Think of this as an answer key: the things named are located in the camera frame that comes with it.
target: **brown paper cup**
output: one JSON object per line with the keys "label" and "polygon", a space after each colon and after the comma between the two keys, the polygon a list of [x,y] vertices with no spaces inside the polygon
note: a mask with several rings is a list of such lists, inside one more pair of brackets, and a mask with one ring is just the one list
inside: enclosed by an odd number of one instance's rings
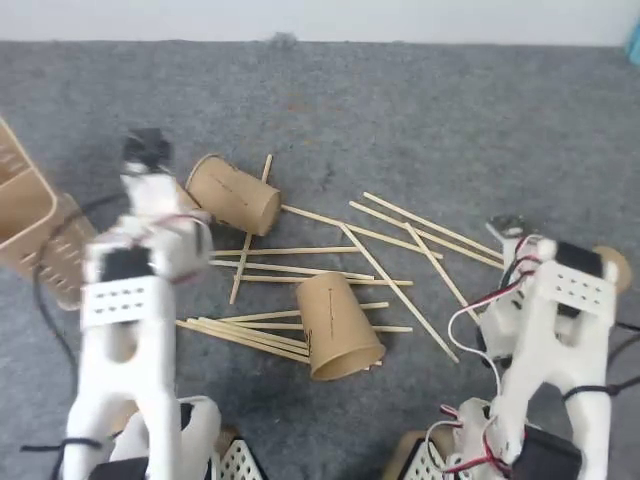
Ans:
{"label": "brown paper cup", "polygon": [[600,254],[603,259],[615,263],[618,267],[616,291],[618,293],[622,293],[628,290],[631,286],[631,282],[633,281],[633,272],[631,271],[631,265],[629,265],[627,259],[624,258],[624,255],[616,249],[604,245],[594,247],[593,251]]}
{"label": "brown paper cup", "polygon": [[280,212],[280,191],[215,155],[201,159],[185,186],[216,221],[265,235]]}
{"label": "brown paper cup", "polygon": [[342,274],[325,273],[305,280],[296,296],[313,380],[345,377],[383,357],[385,347]]}

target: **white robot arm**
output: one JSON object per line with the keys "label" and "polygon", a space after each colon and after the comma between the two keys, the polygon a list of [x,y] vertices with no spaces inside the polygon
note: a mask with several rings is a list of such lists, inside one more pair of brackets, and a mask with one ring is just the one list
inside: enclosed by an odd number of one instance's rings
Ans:
{"label": "white robot arm", "polygon": [[[617,268],[573,245],[522,230],[493,230],[504,244],[503,290],[480,316],[479,329],[486,355],[510,366],[491,404],[470,399],[461,405],[448,465],[486,456],[492,461],[461,471],[460,478],[603,480]],[[527,424],[529,400],[543,383],[565,396],[573,445]]]}
{"label": "white robot arm", "polygon": [[[64,480],[216,478],[218,408],[207,397],[178,401],[174,393],[172,285],[207,265],[212,240],[204,214],[180,203],[161,165],[168,156],[159,130],[132,132],[122,176],[131,211],[87,247],[79,386],[67,437],[103,448],[67,445]],[[129,400],[139,412],[110,449],[110,427]]]}

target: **wooden stick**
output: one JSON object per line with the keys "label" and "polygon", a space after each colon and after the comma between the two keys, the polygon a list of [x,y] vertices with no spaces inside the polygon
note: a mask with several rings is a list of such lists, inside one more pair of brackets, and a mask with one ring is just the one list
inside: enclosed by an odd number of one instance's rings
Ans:
{"label": "wooden stick", "polygon": [[[216,265],[218,267],[237,267],[240,262],[233,262],[231,260],[210,260],[209,265]],[[289,267],[287,265],[270,265],[267,263],[250,263],[245,264],[245,268],[250,270],[268,270],[272,272],[286,272],[286,273],[302,273],[307,275],[320,275],[322,273],[341,273],[347,278],[357,278],[360,280],[373,280],[373,275],[362,275],[360,273],[339,272],[335,270],[320,270],[317,268],[303,268],[303,267]]]}
{"label": "wooden stick", "polygon": [[[276,277],[271,275],[243,275],[243,282],[266,282],[266,283],[300,283],[304,282],[310,277]],[[359,280],[357,278],[347,278],[347,283],[350,285],[384,285],[387,286],[385,280]],[[413,285],[411,280],[394,280],[394,283],[399,287],[410,287]]]}
{"label": "wooden stick", "polygon": [[[377,210],[374,210],[372,208],[369,207],[365,207],[364,205],[359,204],[358,202],[349,202],[349,205],[351,205],[352,207],[360,210],[361,212],[365,212],[368,213],[369,215],[379,218],[380,220],[383,220],[387,223],[390,223],[391,225],[395,225],[396,227],[402,228],[403,230],[406,230],[406,228],[404,227],[404,223],[396,220],[395,218],[392,218],[388,215],[385,215],[382,212],[378,212]],[[454,250],[458,253],[461,253],[463,255],[466,255],[467,257],[473,258],[474,260],[478,260],[479,262],[482,263],[486,263],[487,265],[490,265],[492,267],[496,267],[499,268],[500,270],[502,270],[502,264],[499,262],[496,262],[495,260],[492,260],[490,258],[487,257],[483,257],[482,255],[480,255],[479,253],[476,252],[472,252],[471,250],[468,250],[464,247],[461,247],[459,245],[456,245],[455,243],[451,243],[448,242],[447,240],[443,240],[442,238],[436,237],[434,235],[431,235],[423,230],[416,230],[416,232],[418,232],[418,235],[420,235],[421,237],[424,237],[428,240],[431,240],[434,243],[438,243],[444,247],[447,247],[451,250]]]}
{"label": "wooden stick", "polygon": [[[433,268],[436,269],[436,271],[442,277],[442,280],[444,280],[444,283],[447,284],[447,287],[449,287],[449,290],[451,290],[451,293],[453,293],[453,296],[458,299],[458,302],[460,302],[460,305],[462,305],[463,307],[468,307],[469,306],[469,302],[467,302],[467,300],[464,298],[464,295],[462,295],[462,293],[460,292],[460,290],[458,289],[456,284],[453,283],[453,280],[451,280],[451,277],[449,276],[449,274],[442,267],[442,265],[440,265],[440,262],[438,262],[438,260],[433,256],[433,254],[431,253],[431,250],[429,250],[429,248],[422,241],[422,239],[418,235],[418,232],[416,232],[416,230],[413,228],[413,226],[411,226],[411,224],[405,223],[404,225],[405,225],[407,231],[413,237],[413,240],[416,242],[416,244],[418,244],[418,246],[420,247],[422,252],[429,259],[429,261],[431,262],[431,265],[433,265]],[[473,318],[473,320],[478,325],[480,324],[480,318],[478,318],[478,314],[476,312],[474,312],[473,310],[469,310],[469,312],[467,312],[467,313],[469,314],[469,316],[471,318]]]}
{"label": "wooden stick", "polygon": [[[259,322],[243,322],[244,328],[256,328],[259,330],[304,330],[301,323],[259,323]],[[413,327],[398,327],[392,325],[374,325],[373,330],[379,333],[411,333]]]}
{"label": "wooden stick", "polygon": [[213,330],[211,328],[207,328],[199,323],[190,323],[190,322],[182,322],[180,320],[176,321],[176,324],[182,328],[188,328],[189,330],[194,330],[196,332],[204,333],[206,335],[211,335],[213,337],[222,338],[224,340],[228,340],[230,342],[239,343],[240,345],[245,345],[247,347],[254,348],[256,350],[262,350],[263,352],[272,353],[274,355],[278,355],[280,357],[288,358],[290,360],[295,360],[297,362],[309,364],[309,357],[304,355],[296,355],[295,353],[287,352],[286,350],[281,350],[279,348],[270,347],[268,345],[264,345],[262,343],[254,342],[251,340],[247,340],[244,338],[240,338],[236,335],[233,335],[229,332],[224,332],[222,330]]}
{"label": "wooden stick", "polygon": [[206,317],[198,317],[198,319],[190,318],[187,321],[188,322],[195,321],[196,323],[202,323],[211,328],[221,328],[223,330],[231,330],[234,333],[237,333],[238,335],[253,337],[252,340],[255,340],[256,342],[265,340],[273,343],[296,347],[303,350],[309,349],[308,345],[303,341],[295,340],[293,338],[282,337],[280,335],[274,335],[272,333],[260,332],[258,330],[252,330],[250,328],[244,328],[239,324],[232,323],[232,322],[225,323],[225,322],[220,322],[218,320],[213,320],[211,318],[206,318]]}
{"label": "wooden stick", "polygon": [[[214,257],[237,257],[243,250],[218,250],[213,252]],[[318,253],[358,253],[356,247],[298,247],[298,248],[262,248],[247,250],[247,255],[298,255]]]}
{"label": "wooden stick", "polygon": [[[262,183],[267,183],[269,178],[269,171],[271,170],[271,162],[273,161],[273,155],[267,155],[267,161],[264,164],[262,170]],[[238,295],[238,289],[240,288],[240,280],[242,279],[242,272],[244,270],[245,263],[247,263],[247,252],[251,247],[251,239],[253,235],[247,233],[244,237],[244,245],[242,246],[242,253],[240,253],[240,261],[238,262],[238,270],[236,270],[236,276],[233,277],[233,286],[231,287],[231,296],[229,297],[229,304],[233,305]]]}
{"label": "wooden stick", "polygon": [[[340,228],[342,222],[338,220],[334,220],[333,218],[325,217],[323,215],[318,215],[317,213],[309,212],[307,210],[302,210],[301,208],[292,207],[290,205],[282,205],[282,210],[290,213],[295,213],[296,215],[300,215],[301,217],[310,218],[312,220],[316,220],[317,222],[326,223],[328,225],[333,225],[334,227]],[[411,245],[410,243],[403,242],[402,240],[398,240],[397,238],[389,237],[388,235],[382,235],[381,233],[377,233],[371,230],[367,230],[366,228],[358,227],[357,225],[351,225],[350,223],[345,223],[347,227],[353,232],[359,233],[361,235],[365,235],[367,237],[375,238],[376,240],[380,240],[382,242],[389,243],[391,245],[396,245],[397,247],[402,247],[407,250],[413,250],[414,252],[422,253],[418,247],[415,245]],[[442,255],[439,253],[433,252],[436,258],[442,258]]]}
{"label": "wooden stick", "polygon": [[399,213],[400,215],[407,217],[411,220],[413,220],[414,222],[418,222],[421,223],[422,225],[424,225],[425,227],[431,228],[432,230],[435,230],[437,232],[440,233],[444,233],[445,235],[448,235],[451,238],[455,238],[456,240],[462,242],[462,243],[466,243],[467,245],[474,247],[478,250],[480,250],[481,252],[487,253],[489,255],[491,255],[492,257],[497,258],[498,260],[502,260],[502,255],[498,252],[496,252],[495,250],[491,250],[489,247],[485,247],[484,245],[482,245],[481,243],[476,242],[475,240],[471,240],[470,238],[465,237],[464,235],[460,235],[459,233],[456,233],[454,231],[449,230],[448,228],[442,227],[436,223],[430,222],[429,220],[427,220],[426,218],[422,218],[419,217],[418,215],[415,215],[407,210],[405,210],[404,208],[400,208],[397,205],[394,205],[393,203],[387,202],[383,199],[381,199],[380,197],[376,197],[375,195],[369,193],[369,192],[364,192],[364,197],[368,198],[369,200],[372,200],[376,203],[378,203],[379,205],[382,205],[383,207],[388,208],[389,210],[393,210],[396,213]]}
{"label": "wooden stick", "polygon": [[[361,303],[360,308],[363,310],[377,310],[380,308],[388,308],[389,302]],[[285,310],[283,312],[270,313],[253,313],[251,315],[240,315],[237,317],[218,318],[219,322],[252,322],[255,320],[269,320],[275,318],[299,317],[300,310]]]}
{"label": "wooden stick", "polygon": [[378,261],[375,258],[373,258],[373,255],[369,253],[369,251],[364,247],[364,245],[360,243],[360,240],[356,238],[353,232],[349,230],[349,227],[343,224],[341,225],[341,228],[342,228],[342,231],[345,233],[345,235],[349,237],[349,239],[353,242],[353,244],[360,249],[360,252],[369,261],[371,266],[378,272],[378,274],[382,278],[384,278],[387,281],[387,283],[391,287],[391,290],[393,290],[395,294],[400,298],[400,300],[402,300],[402,303],[404,303],[406,307],[409,309],[409,311],[413,313],[414,317],[418,319],[418,321],[427,330],[427,332],[429,332],[429,334],[438,343],[438,345],[440,345],[440,347],[445,351],[447,355],[449,355],[449,357],[455,363],[458,363],[460,360],[458,360],[458,357],[456,356],[456,354],[453,353],[451,348],[449,348],[449,345],[445,343],[445,341],[438,334],[438,332],[436,332],[436,330],[431,326],[429,321],[422,315],[422,313],[420,313],[420,311],[415,307],[415,305],[411,303],[411,300],[407,298],[407,296],[402,292],[402,290],[400,290],[400,288],[398,288],[398,286],[395,283],[393,283],[393,281],[391,280],[391,277],[387,274],[387,272],[385,272],[385,270],[378,263]]}

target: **gray carpet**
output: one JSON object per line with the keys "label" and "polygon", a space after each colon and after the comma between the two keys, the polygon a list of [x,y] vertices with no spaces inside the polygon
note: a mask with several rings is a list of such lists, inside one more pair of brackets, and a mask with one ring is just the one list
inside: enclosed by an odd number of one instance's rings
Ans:
{"label": "gray carpet", "polygon": [[[408,240],[348,201],[368,190],[494,247],[485,218],[519,212],[550,236],[609,244],[640,265],[640,75],[618,50],[0,43],[0,92],[0,111],[33,159],[79,203],[120,187],[123,134],[151,125],[173,142],[181,180],[207,152],[221,152],[256,175],[273,152],[271,181],[286,202],[383,233]],[[104,229],[118,212],[106,208],[92,220]],[[242,238],[215,229],[219,248],[240,248]],[[416,282],[409,296],[444,333],[456,303],[425,259],[365,243],[392,276]],[[348,240],[286,213],[255,242],[334,244]],[[270,260],[371,272],[353,254]],[[455,253],[447,253],[446,267],[470,298],[499,277]],[[293,287],[243,284],[232,308],[231,275],[210,269],[202,282],[181,288],[179,315],[295,306]],[[7,270],[0,276],[0,477],[42,479],[53,458],[17,448],[62,437],[69,377],[29,284]],[[293,362],[179,333],[179,394],[215,399],[271,479],[377,478],[401,435],[437,420],[441,402],[493,395],[488,371],[470,356],[455,367],[387,288],[356,293],[362,301],[392,302],[371,315],[373,322],[416,331],[383,337],[382,368],[336,382],[314,383]],[[623,296],[619,319],[639,321],[637,294]],[[57,318],[77,348],[77,314]],[[612,341],[625,336],[617,332]],[[471,326],[462,337],[473,338]],[[639,362],[640,349],[629,352],[612,379],[637,373]],[[636,390],[614,403],[610,478],[616,480],[640,476],[639,400]],[[530,417],[568,433],[551,389],[536,397]]]}

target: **black wire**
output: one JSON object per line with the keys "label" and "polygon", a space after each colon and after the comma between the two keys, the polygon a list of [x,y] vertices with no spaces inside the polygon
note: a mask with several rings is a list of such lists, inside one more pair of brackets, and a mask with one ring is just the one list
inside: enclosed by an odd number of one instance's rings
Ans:
{"label": "black wire", "polygon": [[626,323],[626,322],[616,322],[614,325],[618,328],[622,328],[623,330],[629,330],[630,332],[640,333],[640,325],[633,325],[631,323]]}
{"label": "black wire", "polygon": [[616,359],[629,347],[632,347],[636,343],[640,342],[640,333],[637,333],[629,338],[627,338],[624,342],[618,345],[609,353],[609,358],[607,359],[607,369],[611,368]]}
{"label": "black wire", "polygon": [[31,453],[58,452],[56,463],[54,463],[51,475],[49,475],[49,480],[59,480],[60,468],[64,460],[64,449],[67,445],[84,445],[94,450],[100,450],[102,448],[102,443],[92,438],[70,437],[65,438],[60,445],[23,445],[20,447],[20,451]]}
{"label": "black wire", "polygon": [[[627,340],[625,340],[616,348],[614,348],[613,351],[609,353],[609,356],[607,358],[607,370],[609,370],[612,367],[613,363],[618,359],[618,357],[625,350],[627,350],[628,348],[630,348],[631,346],[635,345],[638,342],[640,342],[640,333],[637,333],[636,335],[629,337]],[[577,395],[578,393],[583,393],[583,392],[601,392],[601,393],[606,393],[610,397],[616,397],[623,391],[629,388],[635,387],[637,385],[640,385],[640,375],[636,377],[632,377],[629,380],[625,380],[622,383],[613,383],[609,385],[581,385],[579,387],[575,387],[567,391],[562,396],[562,400],[566,402],[574,395]]]}
{"label": "black wire", "polygon": [[56,339],[56,341],[58,342],[58,345],[60,346],[60,348],[62,349],[67,362],[69,364],[69,371],[71,374],[71,396],[72,398],[76,396],[77,393],[77,388],[78,388],[78,364],[76,362],[76,358],[73,354],[73,351],[71,350],[71,347],[69,346],[69,343],[67,342],[67,340],[64,338],[64,336],[62,335],[62,333],[60,332],[60,330],[58,329],[58,327],[56,326],[55,321],[53,320],[53,316],[51,315],[51,312],[49,311],[49,308],[47,307],[45,301],[44,301],[44,296],[42,294],[42,285],[40,283],[40,275],[44,269],[44,265],[43,265],[43,259],[45,258],[45,255],[47,254],[47,251],[49,249],[49,245],[51,244],[51,242],[53,240],[55,240],[56,238],[58,238],[60,235],[62,235],[65,230],[67,230],[74,221],[76,221],[78,218],[88,215],[89,213],[91,213],[93,210],[102,207],[103,205],[107,205],[109,203],[115,202],[116,200],[119,200],[120,198],[124,197],[125,193],[124,192],[120,192],[114,195],[109,195],[106,197],[102,197],[99,198],[97,200],[94,200],[92,202],[88,202],[87,204],[83,205],[82,207],[78,208],[76,211],[74,211],[73,213],[69,214],[60,225],[58,225],[57,227],[55,227],[52,231],[51,234],[49,235],[49,237],[44,241],[44,243],[40,246],[40,248],[38,249],[38,252],[36,254],[36,258],[35,258],[35,264],[34,264],[34,268],[33,268],[33,297],[34,297],[34,301],[36,304],[36,307],[38,308],[38,310],[40,311],[40,314],[42,316],[42,320],[44,321],[45,325],[47,326],[47,328],[49,329],[49,331],[51,332],[51,334],[53,335],[53,337]]}

